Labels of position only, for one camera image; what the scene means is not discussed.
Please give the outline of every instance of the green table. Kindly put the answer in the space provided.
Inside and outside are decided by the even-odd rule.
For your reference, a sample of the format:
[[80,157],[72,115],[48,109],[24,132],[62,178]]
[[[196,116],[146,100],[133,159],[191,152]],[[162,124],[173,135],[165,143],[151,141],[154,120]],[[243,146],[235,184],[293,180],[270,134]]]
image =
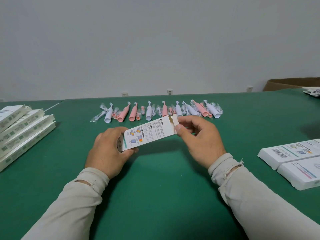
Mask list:
[[12,105],[29,105],[32,109],[49,109],[51,106],[62,102],[62,100],[39,100],[39,101],[14,101],[14,102],[0,102],[0,109]]
[[[257,157],[261,148],[320,137],[320,99],[300,89],[275,92],[67,99],[50,109],[57,128],[2,173],[2,239],[20,239],[83,169],[98,133],[146,122],[89,122],[99,105],[112,102],[167,105],[176,100],[218,102],[224,113],[213,122],[226,150],[270,189],[320,223],[320,187],[304,191]],[[178,136],[143,145],[103,193],[91,239],[246,239],[241,226],[205,169]]]

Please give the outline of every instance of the white box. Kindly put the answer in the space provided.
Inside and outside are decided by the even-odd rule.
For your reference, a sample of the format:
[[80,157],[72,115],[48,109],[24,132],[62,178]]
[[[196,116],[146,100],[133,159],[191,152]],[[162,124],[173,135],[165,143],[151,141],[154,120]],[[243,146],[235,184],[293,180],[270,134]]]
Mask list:
[[320,139],[263,148],[258,153],[258,157],[274,170],[282,163],[318,156],[320,156]]
[[130,148],[156,141],[177,134],[174,127],[178,125],[177,115],[165,116],[137,127],[127,129],[118,139],[117,148],[120,152]]
[[0,133],[0,146],[5,144],[15,134],[21,132],[24,128],[29,126],[36,119],[41,118],[45,115],[43,109],[31,109],[29,106],[26,107],[27,113],[20,119],[15,121],[2,133]]
[[11,150],[15,149],[19,144],[26,141],[29,137],[40,131],[43,127],[54,121],[54,115],[45,115],[33,122],[30,126],[25,128],[20,133],[16,134],[0,148],[0,157],[6,155]]
[[297,190],[320,186],[320,157],[283,163],[277,172]]
[[11,152],[0,158],[0,172],[5,169],[14,160],[24,154],[27,150],[45,137],[56,127],[55,122],[51,122],[49,125],[38,131],[32,137],[21,143],[18,147],[14,148]]
[[6,106],[0,110],[0,133],[24,116],[25,105]]

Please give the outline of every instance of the white wall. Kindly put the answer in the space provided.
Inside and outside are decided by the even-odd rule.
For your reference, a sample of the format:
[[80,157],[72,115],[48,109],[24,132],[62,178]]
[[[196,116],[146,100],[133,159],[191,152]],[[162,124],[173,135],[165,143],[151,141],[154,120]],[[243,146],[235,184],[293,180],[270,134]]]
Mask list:
[[320,76],[320,0],[0,0],[0,98],[261,91]]

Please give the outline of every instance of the sleeve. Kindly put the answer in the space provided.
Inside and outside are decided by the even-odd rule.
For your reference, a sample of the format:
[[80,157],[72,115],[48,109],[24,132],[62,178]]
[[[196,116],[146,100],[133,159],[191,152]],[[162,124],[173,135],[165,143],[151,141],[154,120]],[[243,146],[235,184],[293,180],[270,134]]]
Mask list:
[[319,239],[316,222],[271,191],[230,153],[218,158],[208,172],[250,240]]
[[[91,186],[76,182],[84,180]],[[85,168],[76,179],[67,183],[56,201],[31,227],[22,240],[64,239],[88,240],[96,206],[109,183],[106,174]]]

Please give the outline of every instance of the fingernail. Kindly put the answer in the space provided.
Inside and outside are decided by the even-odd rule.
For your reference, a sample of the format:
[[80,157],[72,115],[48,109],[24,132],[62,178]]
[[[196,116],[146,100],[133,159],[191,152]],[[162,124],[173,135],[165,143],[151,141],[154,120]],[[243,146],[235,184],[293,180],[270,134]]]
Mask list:
[[176,125],[176,127],[175,127],[176,132],[178,133],[178,132],[179,132],[179,130],[180,130],[182,127],[184,127],[184,126],[183,126],[183,125],[181,125],[181,124]]

